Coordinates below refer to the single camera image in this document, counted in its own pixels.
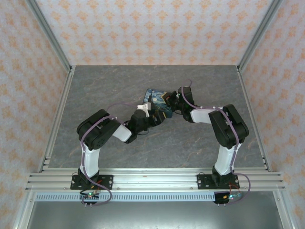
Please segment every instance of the black mounting plate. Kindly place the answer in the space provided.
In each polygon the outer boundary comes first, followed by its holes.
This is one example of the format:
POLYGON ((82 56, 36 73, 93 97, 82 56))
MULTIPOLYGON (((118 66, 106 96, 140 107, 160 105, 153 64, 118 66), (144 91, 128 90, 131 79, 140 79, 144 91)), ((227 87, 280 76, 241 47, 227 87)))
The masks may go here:
MULTIPOLYGON (((97 178, 97 182, 99 182, 99 184, 111 190, 113 185, 113 175, 99 175, 97 178)), ((92 186, 93 186, 92 184, 87 185, 85 181, 81 179, 80 175, 78 174, 72 175, 72 181, 70 186, 71 190, 87 190, 87 189, 102 190, 101 187, 94 186, 93 188, 91 188, 92 186)))
POLYGON ((198 174, 197 175, 197 185, 198 189, 230 189, 229 183, 232 185, 239 186, 238 176, 233 175, 231 178, 224 184, 220 184, 218 187, 216 186, 215 182, 212 179, 212 174, 198 174))

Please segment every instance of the robotic arm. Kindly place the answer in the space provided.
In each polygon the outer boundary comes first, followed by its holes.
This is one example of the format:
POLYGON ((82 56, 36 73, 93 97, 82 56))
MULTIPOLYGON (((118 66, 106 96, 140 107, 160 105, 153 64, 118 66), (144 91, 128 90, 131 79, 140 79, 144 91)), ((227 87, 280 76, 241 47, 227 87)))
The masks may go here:
MULTIPOLYGON (((191 88, 183 87, 183 94, 185 99, 190 104, 194 105, 191 88)), ((227 186, 228 182, 232 179, 235 180, 236 176, 231 173, 231 169, 234 169, 232 159, 234 156, 236 138, 223 114, 215 109, 195 109, 189 106, 182 97, 181 88, 178 89, 178 92, 174 91, 165 94, 163 98, 167 106, 170 107, 173 112, 177 110, 181 111, 181 114, 186 121, 190 123, 207 123, 211 124, 213 127, 216 139, 220 146, 218 159, 212 169, 212 180, 205 181, 205 183, 209 184, 212 182, 216 187, 223 188, 227 186)), ((238 150, 241 143, 243 143, 244 139, 249 135, 249 130, 233 105, 229 104, 221 109, 228 116, 238 135, 238 150)), ((77 128, 79 140, 83 138, 84 134, 90 127, 103 117, 107 116, 109 116, 109 114, 105 110, 101 109, 82 122, 77 128)), ((161 124, 165 118, 165 113, 155 109, 150 97, 149 102, 137 106, 137 110, 131 116, 130 121, 126 121, 124 125, 120 124, 115 119, 106 119, 98 124, 84 138, 84 166, 87 175, 96 182, 99 175, 99 151, 111 136, 114 136, 128 144, 136 139, 138 133, 148 130, 149 127, 161 124)), ((87 181, 88 185, 90 184, 83 174, 82 165, 79 168, 79 175, 83 180, 87 181)))

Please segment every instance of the orange patterned wall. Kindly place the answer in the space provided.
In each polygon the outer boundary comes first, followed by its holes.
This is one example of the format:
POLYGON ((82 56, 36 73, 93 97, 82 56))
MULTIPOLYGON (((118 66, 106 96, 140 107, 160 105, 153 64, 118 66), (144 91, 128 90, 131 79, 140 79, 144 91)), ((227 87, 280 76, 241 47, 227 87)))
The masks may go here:
POLYGON ((72 65, 238 64, 272 0, 38 0, 72 65))
POLYGON ((305 225, 305 4, 284 0, 243 73, 265 148, 305 225))
POLYGON ((66 71, 25 0, 0 1, 0 228, 45 150, 66 71))

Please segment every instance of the gray floor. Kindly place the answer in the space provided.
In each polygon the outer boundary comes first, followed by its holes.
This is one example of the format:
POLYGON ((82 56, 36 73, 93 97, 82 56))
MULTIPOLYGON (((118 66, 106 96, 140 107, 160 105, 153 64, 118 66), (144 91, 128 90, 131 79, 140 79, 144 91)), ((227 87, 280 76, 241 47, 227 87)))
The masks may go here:
POLYGON ((282 229, 272 192, 251 192, 242 202, 36 202, 28 229, 282 229))
MULTIPOLYGON (((188 85, 197 105, 234 104, 250 134, 241 146, 236 167, 262 167, 262 157, 235 66, 137 65, 77 66, 51 156, 50 167, 78 167, 81 147, 77 126, 110 104, 142 104, 147 88, 168 92, 188 85)), ((134 108, 114 106, 109 110, 129 120, 134 108)), ((211 125, 191 124, 179 115, 151 128, 148 135, 127 145, 112 137, 101 149, 99 167, 156 168, 212 167, 219 144, 211 125)))

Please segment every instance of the floral wallpaper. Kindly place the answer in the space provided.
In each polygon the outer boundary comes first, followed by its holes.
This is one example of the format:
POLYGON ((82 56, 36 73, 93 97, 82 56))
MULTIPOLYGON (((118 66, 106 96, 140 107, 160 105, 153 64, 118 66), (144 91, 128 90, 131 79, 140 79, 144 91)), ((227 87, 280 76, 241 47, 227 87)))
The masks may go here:
POLYGON ((0 228, 10 229, 67 73, 25 0, 0 1, 0 24, 0 228))
POLYGON ((238 64, 272 0, 38 0, 72 65, 238 64))
POLYGON ((304 66, 305 4, 284 0, 243 78, 271 166, 283 172, 299 225, 305 225, 304 66))

